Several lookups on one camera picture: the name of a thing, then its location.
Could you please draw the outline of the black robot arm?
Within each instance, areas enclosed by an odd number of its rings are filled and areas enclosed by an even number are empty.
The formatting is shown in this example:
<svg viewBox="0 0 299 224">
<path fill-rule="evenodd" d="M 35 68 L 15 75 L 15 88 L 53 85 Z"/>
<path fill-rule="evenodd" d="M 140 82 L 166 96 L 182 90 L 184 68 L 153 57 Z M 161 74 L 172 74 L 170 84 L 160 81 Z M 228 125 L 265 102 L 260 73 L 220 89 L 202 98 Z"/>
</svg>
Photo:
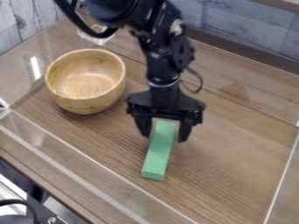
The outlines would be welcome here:
<svg viewBox="0 0 299 224">
<path fill-rule="evenodd" d="M 53 0 L 77 28 L 96 39 L 128 28 L 145 57 L 145 79 L 149 88 L 125 98 L 125 112 L 144 137 L 150 135 L 152 120 L 180 122 L 178 141 L 188 140 L 192 127 L 202 122 L 205 104 L 190 98 L 180 88 L 181 73 L 200 78 L 190 68 L 196 50 L 186 37 L 181 11 L 169 0 L 82 0 L 92 18 L 106 29 L 94 31 L 76 10 L 77 0 Z"/>
</svg>

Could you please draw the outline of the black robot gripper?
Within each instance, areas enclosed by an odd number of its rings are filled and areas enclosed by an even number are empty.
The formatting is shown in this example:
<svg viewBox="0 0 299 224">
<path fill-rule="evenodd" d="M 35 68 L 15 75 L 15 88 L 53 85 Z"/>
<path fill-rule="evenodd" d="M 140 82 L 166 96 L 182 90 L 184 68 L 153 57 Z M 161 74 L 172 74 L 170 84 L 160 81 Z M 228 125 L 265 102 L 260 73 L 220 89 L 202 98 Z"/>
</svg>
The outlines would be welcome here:
<svg viewBox="0 0 299 224">
<path fill-rule="evenodd" d="M 134 125 L 144 137 L 149 137 L 152 117 L 180 121 L 178 142 L 188 140 L 193 124 L 202 123 L 205 104 L 190 98 L 177 85 L 149 87 L 125 98 L 125 112 L 133 116 Z"/>
</svg>

